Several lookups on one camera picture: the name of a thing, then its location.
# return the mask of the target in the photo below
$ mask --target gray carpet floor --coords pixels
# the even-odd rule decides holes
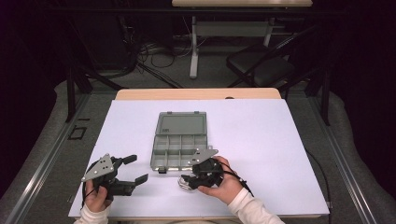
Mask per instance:
[[[235,75],[225,66],[224,58],[231,51],[240,48],[241,46],[230,46],[229,44],[219,47],[219,42],[208,42],[203,45],[200,50],[198,78],[196,79],[189,78],[190,56],[176,57],[172,65],[156,69],[185,88],[224,88],[235,79]],[[165,54],[155,55],[152,58],[153,64],[149,63],[150,59],[150,56],[148,56],[145,64],[151,67],[153,67],[153,64],[157,66],[167,65],[173,60]],[[138,69],[127,76],[113,78],[112,80],[124,87],[135,89],[169,88],[167,84],[147,72],[142,73]],[[39,192],[23,214],[22,223],[73,222],[73,219],[67,216],[71,207],[70,201],[76,194],[79,180],[88,165],[89,157],[101,131],[111,100],[114,99],[116,94],[115,91],[96,80],[92,80],[92,85],[94,91],[87,96],[86,104],[80,109],[78,117],[72,124],[86,130],[84,137],[73,140],[73,137],[78,133],[67,133],[66,138],[59,145],[59,154],[51,165],[48,175],[45,176],[44,184],[39,187]],[[246,87],[246,85],[241,84],[238,87]],[[305,97],[303,89],[304,83],[292,89],[288,105],[306,149],[317,158],[329,180],[333,207],[332,223],[365,223],[362,221],[345,179],[340,174],[340,170],[334,161],[328,136],[320,128],[322,121],[316,116],[318,109],[313,104],[318,99]],[[47,125],[21,171],[0,201],[0,223],[6,223],[10,214],[15,211],[13,210],[15,205],[35,175],[37,168],[54,148],[54,144],[59,142],[59,134],[63,131],[67,116],[65,83],[60,84],[56,91],[58,94],[57,103]],[[81,100],[84,97],[78,92],[77,96]],[[361,187],[376,223],[396,223],[396,202],[377,185],[370,171],[360,160],[353,144],[353,133],[349,126],[343,102],[334,94],[331,95],[330,99],[330,123],[335,140],[342,149],[348,165]],[[315,161],[312,158],[310,160],[322,192],[327,198],[323,174]],[[283,218],[283,220],[286,223],[328,223],[329,217],[314,219]]]

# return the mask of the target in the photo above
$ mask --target person's right hand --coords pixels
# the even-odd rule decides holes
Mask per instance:
[[[224,171],[232,172],[230,168],[227,167],[227,165],[230,166],[230,163],[228,163],[226,159],[222,158],[221,156],[213,157],[213,159],[216,159],[222,163],[221,166]],[[198,187],[198,190],[204,194],[216,197],[228,205],[233,201],[242,188],[243,187],[241,183],[235,176],[224,174],[223,180],[218,188],[200,186]]]
[[[85,204],[90,209],[90,211],[94,213],[102,212],[111,205],[111,201],[106,200],[107,189],[100,186],[99,191],[96,192],[93,187],[92,180],[87,181],[85,187],[85,194],[88,195],[85,198]]]

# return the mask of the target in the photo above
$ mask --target white paper sheet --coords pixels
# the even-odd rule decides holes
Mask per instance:
[[[110,217],[231,217],[218,199],[177,184],[180,172],[160,175],[150,158],[160,112],[205,111],[208,144],[230,161],[255,197],[280,216],[325,215],[329,210],[284,100],[113,101],[87,168],[109,153],[137,155],[117,179],[148,182],[132,196],[115,196]],[[69,216],[79,217],[81,188]]]

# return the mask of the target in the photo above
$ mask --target white sleeve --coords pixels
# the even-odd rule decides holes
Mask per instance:
[[[84,204],[82,207],[80,214],[81,218],[76,220],[74,224],[107,224],[108,219],[107,216],[110,212],[110,206],[107,207],[104,211],[99,213],[91,212],[87,205]]]
[[[247,189],[241,189],[228,208],[245,224],[284,224],[277,215],[264,207],[262,201],[251,196]]]

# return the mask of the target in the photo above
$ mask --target gray plastic box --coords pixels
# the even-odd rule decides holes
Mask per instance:
[[[206,112],[162,112],[151,154],[152,170],[191,170],[188,161],[196,149],[207,149]]]

